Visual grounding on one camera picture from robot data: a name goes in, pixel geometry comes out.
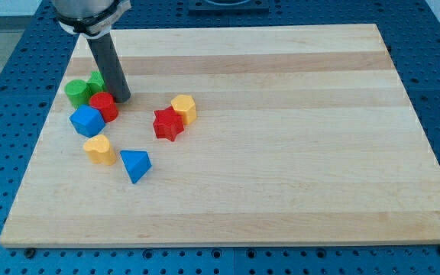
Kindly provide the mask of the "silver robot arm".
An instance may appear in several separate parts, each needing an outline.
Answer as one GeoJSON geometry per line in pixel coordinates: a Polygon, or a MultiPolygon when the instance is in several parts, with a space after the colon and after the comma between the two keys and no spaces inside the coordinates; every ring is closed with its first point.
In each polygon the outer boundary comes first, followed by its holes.
{"type": "Polygon", "coordinates": [[[59,25],[69,34],[98,39],[131,9],[130,0],[52,0],[59,25]]]}

